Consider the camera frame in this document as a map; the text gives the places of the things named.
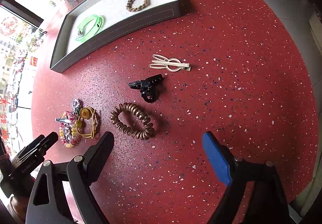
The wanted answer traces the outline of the silver rhinestone hair clip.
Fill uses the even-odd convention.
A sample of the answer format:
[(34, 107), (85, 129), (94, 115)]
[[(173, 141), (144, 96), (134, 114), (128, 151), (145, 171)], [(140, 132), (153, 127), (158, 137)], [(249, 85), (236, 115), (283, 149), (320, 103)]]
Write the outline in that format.
[(55, 118), (55, 121), (63, 124), (71, 124), (71, 120), (68, 118)]

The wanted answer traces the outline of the green translucent bangle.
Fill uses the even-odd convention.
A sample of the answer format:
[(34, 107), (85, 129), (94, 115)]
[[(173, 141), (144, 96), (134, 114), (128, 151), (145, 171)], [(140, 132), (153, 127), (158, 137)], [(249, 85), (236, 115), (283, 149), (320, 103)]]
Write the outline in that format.
[(77, 37), (75, 38), (78, 42), (85, 42), (95, 36), (100, 29), (103, 27), (103, 18), (98, 15), (90, 15), (77, 27)]

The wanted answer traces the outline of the grey jewelry tray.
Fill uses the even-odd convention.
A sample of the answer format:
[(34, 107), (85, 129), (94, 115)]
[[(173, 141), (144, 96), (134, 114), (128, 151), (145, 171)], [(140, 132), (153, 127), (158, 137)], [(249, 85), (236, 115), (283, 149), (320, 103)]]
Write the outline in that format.
[[(76, 41), (78, 25), (93, 14), (103, 18), (103, 27), (89, 40), (83, 43)], [(180, 15), (179, 0), (84, 0), (64, 18), (50, 70), (62, 73), (118, 38)]]

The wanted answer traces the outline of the black claw hair clip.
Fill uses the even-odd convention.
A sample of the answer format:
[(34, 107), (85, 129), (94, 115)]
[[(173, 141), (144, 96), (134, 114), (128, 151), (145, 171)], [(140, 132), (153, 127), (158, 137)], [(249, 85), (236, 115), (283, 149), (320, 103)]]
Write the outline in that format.
[(148, 77), (144, 80), (138, 80), (128, 83), (131, 89), (139, 90), (141, 97), (147, 103), (153, 103), (158, 99), (156, 87), (163, 81), (162, 74)]

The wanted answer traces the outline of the cream white hair clip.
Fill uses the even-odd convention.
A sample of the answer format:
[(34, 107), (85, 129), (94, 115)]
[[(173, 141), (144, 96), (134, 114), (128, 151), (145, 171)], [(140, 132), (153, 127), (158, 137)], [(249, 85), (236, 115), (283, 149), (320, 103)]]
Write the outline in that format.
[(179, 70), (190, 71), (191, 66), (189, 63), (183, 63), (176, 58), (167, 58), (162, 55), (154, 54), (153, 60), (149, 64), (152, 69), (166, 69), (169, 72), (178, 72)]

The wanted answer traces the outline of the small silver patterned clip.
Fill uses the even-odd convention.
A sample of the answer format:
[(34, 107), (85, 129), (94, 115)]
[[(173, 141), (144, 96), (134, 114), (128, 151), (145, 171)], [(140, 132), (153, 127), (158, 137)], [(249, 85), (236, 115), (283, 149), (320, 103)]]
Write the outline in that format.
[(82, 102), (79, 99), (74, 98), (71, 103), (71, 107), (73, 109), (73, 114), (78, 116), (80, 114), (80, 110), (82, 109)]

